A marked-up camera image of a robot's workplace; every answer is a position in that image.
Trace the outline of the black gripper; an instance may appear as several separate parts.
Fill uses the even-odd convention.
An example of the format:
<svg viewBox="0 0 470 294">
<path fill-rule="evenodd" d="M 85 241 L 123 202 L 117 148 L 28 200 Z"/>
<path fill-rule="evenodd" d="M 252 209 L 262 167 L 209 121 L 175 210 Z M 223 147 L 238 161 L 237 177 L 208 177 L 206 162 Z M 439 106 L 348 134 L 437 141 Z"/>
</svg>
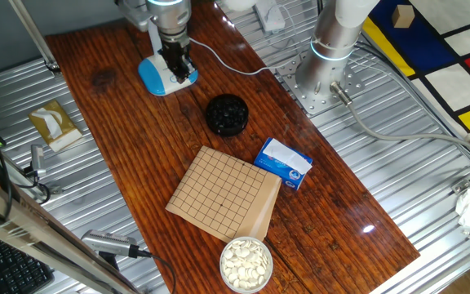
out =
<svg viewBox="0 0 470 294">
<path fill-rule="evenodd" d="M 178 83 L 183 83 L 197 70 L 189 56 L 191 48 L 189 36 L 162 35 L 161 41 L 161 55 L 167 68 Z"/>
</svg>

